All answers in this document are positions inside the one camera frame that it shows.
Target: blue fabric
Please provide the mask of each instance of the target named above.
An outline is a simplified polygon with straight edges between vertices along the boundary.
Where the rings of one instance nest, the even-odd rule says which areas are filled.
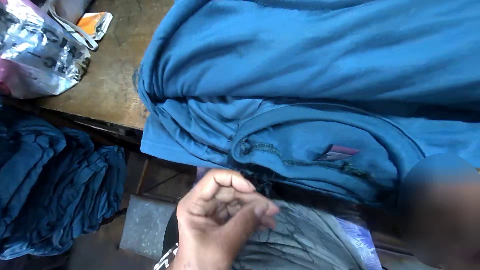
[[[177,1],[137,74],[151,112],[142,151],[373,206],[426,156],[479,167],[479,9],[475,0]],[[319,161],[330,145],[360,152]]]
[[[121,148],[95,147],[83,132],[9,108],[1,130],[0,140],[19,147],[0,149],[10,157],[0,169],[0,259],[63,253],[120,208]]]

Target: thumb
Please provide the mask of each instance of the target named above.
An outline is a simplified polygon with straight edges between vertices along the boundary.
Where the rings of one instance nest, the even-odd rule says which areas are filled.
[[[233,257],[261,225],[267,210],[268,202],[252,203],[244,206],[223,226],[223,236],[228,239],[227,247]]]

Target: workbench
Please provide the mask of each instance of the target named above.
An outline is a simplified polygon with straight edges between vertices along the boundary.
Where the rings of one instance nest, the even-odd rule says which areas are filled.
[[[148,111],[132,83],[152,35],[174,0],[96,0],[90,12],[113,20],[81,82],[65,93],[39,98],[42,108],[143,130]]]

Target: hand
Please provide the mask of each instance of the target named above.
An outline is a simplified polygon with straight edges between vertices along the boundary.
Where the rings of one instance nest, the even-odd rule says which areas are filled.
[[[177,208],[179,249],[173,270],[227,270],[261,227],[274,228],[280,210],[242,175],[211,170]]]

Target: wrist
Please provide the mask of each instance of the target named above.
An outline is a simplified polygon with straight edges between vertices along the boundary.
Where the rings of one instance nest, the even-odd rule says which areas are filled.
[[[169,269],[172,270],[231,270],[232,262],[221,258],[219,254],[208,254],[208,250],[178,249]]]

